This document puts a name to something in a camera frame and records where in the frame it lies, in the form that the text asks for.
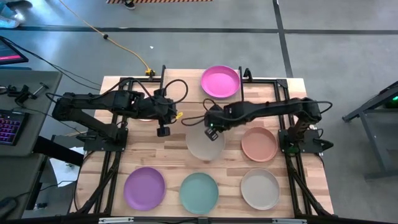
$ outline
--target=purple plate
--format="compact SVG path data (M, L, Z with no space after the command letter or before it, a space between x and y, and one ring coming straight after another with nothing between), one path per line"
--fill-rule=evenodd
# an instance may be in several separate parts
M162 174L151 167L136 169L124 183L124 199L136 210L147 211L158 206L166 194Z
M232 68L224 65L215 65L203 72L200 84L210 96L227 98L239 90L241 79Z

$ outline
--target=wooden tabletop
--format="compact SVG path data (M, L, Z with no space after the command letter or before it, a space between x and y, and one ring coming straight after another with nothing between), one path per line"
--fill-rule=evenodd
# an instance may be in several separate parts
M205 110L201 102L208 96L200 89L199 79L203 70L167 69L164 82L166 85L175 78L185 80L190 92L184 102L177 104L178 111L183 112L183 118L203 115ZM104 77L101 92L106 91L119 81L120 77ZM290 97L306 96L305 86L301 78L288 78ZM158 83L145 83L150 93L159 88ZM173 88L167 90L167 97L175 100L184 93L183 85L173 83ZM267 84L244 84L245 100L252 102L275 101L274 87ZM134 84L133 90L142 90ZM227 100L218 100L220 106L225 103L240 100L240 92ZM95 118L104 123L110 123L112 114L108 111L96 111ZM116 190L114 193L113 216L150 216L150 217L197 217L186 211L180 203L178 191L184 178L194 172L205 172L214 178L219 187L220 197L216 207L204 216L206 217L293 217L292 201L287 178L287 169L283 154L278 151L275 158L269 162L254 162L248 159L241 150L242 135L251 127L265 127L275 135L279 129L276 116L258 118L245 126L233 128L225 132L226 148L220 157L211 162L197 159L190 154L185 143L185 126L177 121L170 125L171 135L158 138L156 121L139 121L128 119L129 137L127 147L122 154L119 166ZM76 200L82 206L98 186L103 164L104 152L95 152L83 165L78 179ZM321 160L312 154L302 154L303 166L308 188L323 205L333 213L325 171ZM150 211L137 211L130 208L123 198L123 187L128 175L137 168L150 166L159 170L165 177L167 192L163 202ZM264 168L272 172L280 185L278 204L265 211L250 207L242 198L240 183L243 175L254 168ZM300 208L303 209L302 193L296 184ZM108 188L104 191L103 207L106 205Z

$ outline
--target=yellow cable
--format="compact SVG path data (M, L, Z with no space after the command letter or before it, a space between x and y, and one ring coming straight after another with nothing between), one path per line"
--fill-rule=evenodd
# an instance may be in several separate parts
M92 25L90 25L88 22L86 22L84 19L82 19L78 14L76 14L75 12L73 12L65 3L63 3L62 0L59 0L61 4L63 4L63 6L66 7L66 9L68 9L71 13L73 13L79 20L81 20L82 22L84 22L86 25L88 25L89 27L91 27L93 30L97 31L97 33L101 34L103 37L105 36L104 33L102 33L101 31L99 31L98 29L95 29L95 27L93 27ZM151 71L151 69L149 68L149 66L145 63L144 59L142 59L137 53L133 52L132 50L123 47L122 45L118 44L117 42L115 42L114 40L112 40L111 38L107 38L107 40L109 40L110 42L112 42L114 45L120 47L123 50L126 50L132 54L134 54L146 67L146 73L149 74L149 72Z

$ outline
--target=gray floor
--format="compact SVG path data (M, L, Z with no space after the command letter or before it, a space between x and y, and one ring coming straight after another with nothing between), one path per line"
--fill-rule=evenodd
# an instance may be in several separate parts
M20 7L27 26L83 26L56 0L31 0ZM141 4L134 12L100 0L65 1L100 27L275 29L271 0L214 0L207 3ZM285 29L398 29L398 1L279 0ZM57 65L101 83L104 75L142 75L131 54L93 32L0 31ZM256 77L286 77L278 34L118 32L109 35L138 52L155 70L206 68L225 64L249 67ZM335 143L324 156L331 199L341 217L398 222L398 177L366 182L378 171L359 120L341 117L397 80L398 35L286 35L293 75L304 78L307 93L334 107L318 125ZM34 58L24 65L51 68ZM58 93L90 90L64 77ZM73 132L47 119L42 135Z

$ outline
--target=purple backlit keyboard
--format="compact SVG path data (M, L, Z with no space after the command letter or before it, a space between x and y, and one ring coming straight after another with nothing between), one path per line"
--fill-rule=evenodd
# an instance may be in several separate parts
M0 110L0 144L15 146L29 113Z

